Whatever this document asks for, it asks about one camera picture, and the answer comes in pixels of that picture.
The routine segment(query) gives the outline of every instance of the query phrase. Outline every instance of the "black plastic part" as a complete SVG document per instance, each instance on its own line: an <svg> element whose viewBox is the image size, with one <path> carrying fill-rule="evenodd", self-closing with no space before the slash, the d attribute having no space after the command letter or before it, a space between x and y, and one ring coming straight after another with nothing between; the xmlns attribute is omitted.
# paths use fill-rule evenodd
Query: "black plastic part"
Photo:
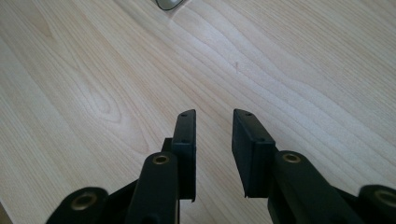
<svg viewBox="0 0 396 224"><path fill-rule="evenodd" d="M178 7L183 2L183 0L155 0L155 1L157 2L157 6L164 11L172 10Z"/></svg>
<svg viewBox="0 0 396 224"><path fill-rule="evenodd" d="M294 214L291 212L291 209L276 182L270 189L270 195L268 197L268 211L270 212L270 216L274 224L296 223Z"/></svg>
<svg viewBox="0 0 396 224"><path fill-rule="evenodd" d="M195 201L196 177L196 113L188 110L178 115L172 153L178 160L179 197Z"/></svg>
<svg viewBox="0 0 396 224"><path fill-rule="evenodd" d="M355 212L358 213L358 211L360 210L358 207L358 197L353 196L350 193L347 193L341 189L338 188L334 188L338 194L344 199L344 201L349 205L349 207L351 207L353 210L355 210Z"/></svg>
<svg viewBox="0 0 396 224"><path fill-rule="evenodd" d="M266 198L273 182L271 165L276 142L252 113L233 111L233 156L245 197Z"/></svg>
<svg viewBox="0 0 396 224"><path fill-rule="evenodd" d="M110 194L102 215L103 223L121 224L125 221L126 212L131 204L137 180Z"/></svg>
<svg viewBox="0 0 396 224"><path fill-rule="evenodd" d="M363 223L305 156L278 152L273 174L297 223Z"/></svg>
<svg viewBox="0 0 396 224"><path fill-rule="evenodd" d="M396 223L396 190L381 185L361 188L358 204L367 223Z"/></svg>
<svg viewBox="0 0 396 224"><path fill-rule="evenodd" d="M99 188L79 189L69 194L52 213L48 224L101 223L107 192Z"/></svg>
<svg viewBox="0 0 396 224"><path fill-rule="evenodd" d="M163 148L161 148L161 151L172 152L172 140L172 138L165 138L165 140L163 140Z"/></svg>
<svg viewBox="0 0 396 224"><path fill-rule="evenodd" d="M125 224L178 223L177 157L170 152L148 156L128 208Z"/></svg>

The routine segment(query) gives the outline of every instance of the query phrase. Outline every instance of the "metal grommet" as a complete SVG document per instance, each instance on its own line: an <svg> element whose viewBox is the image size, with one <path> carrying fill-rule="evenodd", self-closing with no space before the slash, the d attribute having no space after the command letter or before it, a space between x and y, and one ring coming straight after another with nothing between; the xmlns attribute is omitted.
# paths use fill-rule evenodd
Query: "metal grommet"
<svg viewBox="0 0 396 224"><path fill-rule="evenodd" d="M152 162L157 165L162 165L162 164L169 162L169 157L164 156L164 155L156 156L156 157L154 157Z"/></svg>
<svg viewBox="0 0 396 224"><path fill-rule="evenodd" d="M282 158L284 161L288 161L291 163L298 163L301 161L300 157L298 157L297 155L292 154L292 153L287 153L287 154L283 155Z"/></svg>
<svg viewBox="0 0 396 224"><path fill-rule="evenodd" d="M98 197L94 192L84 192L73 200L71 207L73 210L81 211L96 203L97 199Z"/></svg>
<svg viewBox="0 0 396 224"><path fill-rule="evenodd" d="M374 192L374 196L381 202L390 207L396 208L396 194L383 190L378 189Z"/></svg>

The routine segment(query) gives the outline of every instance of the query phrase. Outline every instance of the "black clamp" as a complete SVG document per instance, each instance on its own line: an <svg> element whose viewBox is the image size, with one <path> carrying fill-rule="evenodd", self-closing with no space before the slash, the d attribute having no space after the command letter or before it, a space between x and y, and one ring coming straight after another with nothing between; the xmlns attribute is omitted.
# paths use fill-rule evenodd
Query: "black clamp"
<svg viewBox="0 0 396 224"><path fill-rule="evenodd" d="M79 189L47 223L179 223L179 200L195 200L195 132L195 110L181 113L173 138L146 158L138 180L111 195L100 188Z"/></svg>
<svg viewBox="0 0 396 224"><path fill-rule="evenodd" d="M276 142L250 112L233 112L233 156L245 196L268 198L275 224L396 223L396 190L364 186L358 197L332 187L312 163Z"/></svg>
<svg viewBox="0 0 396 224"><path fill-rule="evenodd" d="M67 196L48 220L69 223L179 223L179 200L195 200L195 110L181 113L173 138L148 156L138 180L108 195L85 188ZM276 142L250 112L233 112L233 155L245 196L268 198L275 224L396 223L396 190L364 186L358 197L332 187L312 163Z"/></svg>

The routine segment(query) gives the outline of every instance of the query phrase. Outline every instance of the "black object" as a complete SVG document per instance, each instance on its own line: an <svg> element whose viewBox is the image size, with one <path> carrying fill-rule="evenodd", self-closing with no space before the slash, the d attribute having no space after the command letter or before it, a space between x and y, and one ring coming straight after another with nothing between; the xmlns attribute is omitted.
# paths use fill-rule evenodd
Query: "black object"
<svg viewBox="0 0 396 224"><path fill-rule="evenodd" d="M178 7L183 0L155 0L155 2L160 9L168 11Z"/></svg>
<svg viewBox="0 0 396 224"><path fill-rule="evenodd" d="M138 180L108 195L79 189L67 196L48 224L179 223L179 200L195 200L195 110L181 113L173 138L148 156Z"/></svg>
<svg viewBox="0 0 396 224"><path fill-rule="evenodd" d="M268 198L275 224L396 223L396 190L371 185L358 197L332 187L303 155L278 151L250 112L233 112L233 155L245 196Z"/></svg>

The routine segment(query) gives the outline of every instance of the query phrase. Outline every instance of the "wood grain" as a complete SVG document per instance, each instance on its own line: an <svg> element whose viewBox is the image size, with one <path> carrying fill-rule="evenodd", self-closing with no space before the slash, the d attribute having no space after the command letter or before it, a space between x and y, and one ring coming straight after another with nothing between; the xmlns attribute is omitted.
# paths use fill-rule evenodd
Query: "wood grain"
<svg viewBox="0 0 396 224"><path fill-rule="evenodd" d="M197 110L197 201L182 223L271 223L245 199L234 108L334 186L396 188L396 2L0 1L0 199L44 223L70 192L138 178Z"/></svg>

